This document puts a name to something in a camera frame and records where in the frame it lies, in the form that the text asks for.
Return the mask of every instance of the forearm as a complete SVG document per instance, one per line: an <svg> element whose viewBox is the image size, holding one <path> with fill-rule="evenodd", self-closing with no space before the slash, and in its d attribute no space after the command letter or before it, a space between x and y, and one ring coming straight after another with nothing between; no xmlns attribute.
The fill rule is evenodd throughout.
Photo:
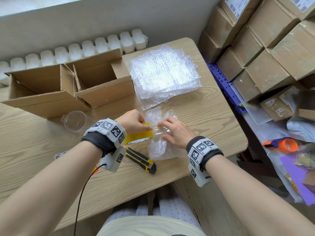
<svg viewBox="0 0 315 236"><path fill-rule="evenodd" d="M102 151L83 141L0 205L0 235L48 235L82 190Z"/></svg>
<svg viewBox="0 0 315 236"><path fill-rule="evenodd" d="M206 170L255 235L315 235L315 226L299 211L224 156L212 157Z"/></svg>

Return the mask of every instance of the cream shirt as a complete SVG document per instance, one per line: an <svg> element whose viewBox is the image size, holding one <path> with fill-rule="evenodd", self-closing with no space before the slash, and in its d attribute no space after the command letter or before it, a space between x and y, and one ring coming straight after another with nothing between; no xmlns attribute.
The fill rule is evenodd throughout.
<svg viewBox="0 0 315 236"><path fill-rule="evenodd" d="M97 236L206 236L199 228L162 216L128 216L101 228Z"/></svg>

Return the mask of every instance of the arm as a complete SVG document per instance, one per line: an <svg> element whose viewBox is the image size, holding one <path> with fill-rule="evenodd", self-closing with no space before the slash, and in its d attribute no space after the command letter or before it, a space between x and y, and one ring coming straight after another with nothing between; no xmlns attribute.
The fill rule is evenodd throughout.
<svg viewBox="0 0 315 236"><path fill-rule="evenodd" d="M116 119L127 133L149 131L137 110ZM0 205L0 235L49 235L69 210L102 157L83 141L53 161Z"/></svg>
<svg viewBox="0 0 315 236"><path fill-rule="evenodd" d="M179 148L196 135L172 117L158 123L172 132L162 138ZM243 224L255 235L315 235L315 226L264 184L222 155L210 158L205 165L227 202Z"/></svg>

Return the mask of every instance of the bubble wrap sheet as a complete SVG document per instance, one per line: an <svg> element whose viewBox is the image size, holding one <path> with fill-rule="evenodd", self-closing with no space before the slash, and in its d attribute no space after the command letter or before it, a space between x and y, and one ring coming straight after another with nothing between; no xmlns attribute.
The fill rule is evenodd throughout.
<svg viewBox="0 0 315 236"><path fill-rule="evenodd" d="M162 118L161 107L157 107L146 112L146 122L149 122L153 127L156 127L159 121L164 120L169 116L177 118L173 110L168 111ZM185 150L179 149L170 142L161 139L161 135L162 134L154 136L148 145L148 154L152 161L187 156L187 152Z"/></svg>
<svg viewBox="0 0 315 236"><path fill-rule="evenodd" d="M128 68L142 110L202 86L191 57L167 45L131 60Z"/></svg>

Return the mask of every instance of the black cable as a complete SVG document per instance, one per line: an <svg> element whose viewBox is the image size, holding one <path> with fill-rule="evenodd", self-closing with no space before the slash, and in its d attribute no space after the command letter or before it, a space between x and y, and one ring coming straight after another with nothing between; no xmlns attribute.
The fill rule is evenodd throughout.
<svg viewBox="0 0 315 236"><path fill-rule="evenodd" d="M85 183L85 185L84 185L84 187L83 187L83 189L82 189L82 191L81 191L81 195L80 195L79 203L78 203L78 210L77 210L76 222L75 222L75 224L74 224L74 234L73 234L73 236L76 236L77 221L78 221L80 203L81 203L81 198L82 198L82 195L83 195L84 188L85 188L86 184L88 183L89 179L91 178L91 176L92 176L100 167L103 167L103 166L105 166L105 165L107 165L107 164L102 164L102 165L100 165L99 167L97 167L97 168L92 172L92 174L90 175L90 177L89 177L88 180L86 181L86 183Z"/></svg>

